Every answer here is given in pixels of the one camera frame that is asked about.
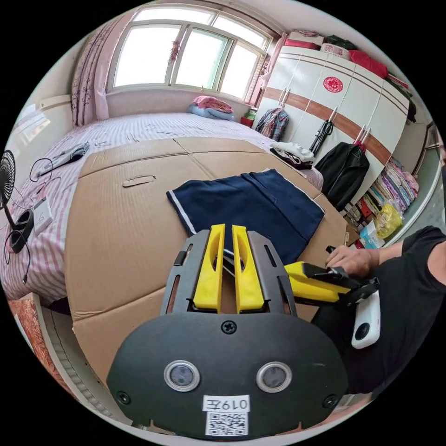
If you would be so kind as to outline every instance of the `white wardrobe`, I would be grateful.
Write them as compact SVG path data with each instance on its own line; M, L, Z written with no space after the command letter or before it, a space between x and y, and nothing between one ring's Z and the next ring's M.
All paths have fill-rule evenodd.
M280 103L289 115L283 141L305 148L310 147L323 121L334 116L333 132L317 159L339 142L365 137L370 168L352 204L369 189L391 157L409 107L403 94L365 68L330 53L293 46L281 50L253 128L268 109Z

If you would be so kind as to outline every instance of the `pink blanket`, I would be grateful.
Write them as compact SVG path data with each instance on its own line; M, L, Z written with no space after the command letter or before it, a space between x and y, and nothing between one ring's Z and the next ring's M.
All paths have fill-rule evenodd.
M198 108L212 108L213 110L218 110L223 113L232 113L232 107L220 99L214 98L212 96L197 96L194 99L195 104Z

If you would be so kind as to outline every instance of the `pink striped bedspread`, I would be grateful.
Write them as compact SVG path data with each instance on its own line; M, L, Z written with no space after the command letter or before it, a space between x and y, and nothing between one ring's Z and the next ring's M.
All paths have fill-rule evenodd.
M201 118L188 113L157 113L95 122L85 127L74 129L55 144L47 157L54 157L62 150L85 142L90 143L87 156L72 164L59 167L48 183L46 197L49 200L53 214L53 222L38 236L31 234L28 247L31 253L31 265L28 280L23 285L22 279L26 271L28 256L26 249L19 254L11 254L7 265L3 253L0 256L0 277L3 289L10 300L20 299L28 293L40 295L49 304L66 297L64 277L64 250L68 212L76 188L76 183L82 166L88 155L133 142L175 137L215 137L231 138L249 141L252 144L269 151L271 139L241 125L230 121ZM35 192L47 181L49 174L42 177L38 183L29 180L20 189L24 205L28 205L27 197L35 198ZM310 182L317 182L311 175ZM14 204L10 211L16 219L22 209ZM3 240L9 228L2 230Z

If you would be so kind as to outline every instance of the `plaid shirt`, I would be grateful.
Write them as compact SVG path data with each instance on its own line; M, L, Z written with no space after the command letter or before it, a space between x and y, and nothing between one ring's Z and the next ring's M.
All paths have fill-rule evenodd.
M288 125L289 117L286 111L280 108L272 108L268 110L259 120L256 131L262 133L266 123L274 118L273 125L271 126L269 135L265 135L274 141L280 141L285 133Z

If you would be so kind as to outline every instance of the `red circular sticker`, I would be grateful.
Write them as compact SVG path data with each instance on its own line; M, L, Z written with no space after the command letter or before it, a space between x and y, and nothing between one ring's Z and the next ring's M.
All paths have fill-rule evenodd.
M324 80L324 87L331 93L339 93L344 88L344 85L340 79L329 76Z

